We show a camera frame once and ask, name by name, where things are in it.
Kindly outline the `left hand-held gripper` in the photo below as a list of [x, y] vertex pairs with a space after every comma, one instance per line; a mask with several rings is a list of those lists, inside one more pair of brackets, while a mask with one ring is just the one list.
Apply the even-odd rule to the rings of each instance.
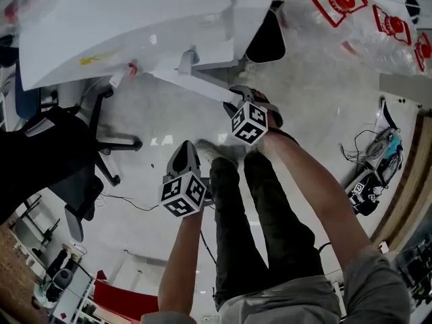
[[210, 179], [201, 176], [195, 145], [184, 141], [174, 152], [159, 187], [159, 205], [175, 217], [198, 213], [213, 204]]

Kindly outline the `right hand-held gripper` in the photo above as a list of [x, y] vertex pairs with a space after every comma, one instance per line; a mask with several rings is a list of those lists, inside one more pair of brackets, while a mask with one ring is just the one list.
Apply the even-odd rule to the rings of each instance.
[[234, 98], [240, 99], [236, 105], [223, 103], [223, 108], [231, 120], [232, 134], [238, 140], [245, 144], [256, 144], [269, 130], [268, 112], [272, 114], [278, 128], [283, 126], [279, 109], [258, 90], [237, 85], [229, 91], [234, 94]]

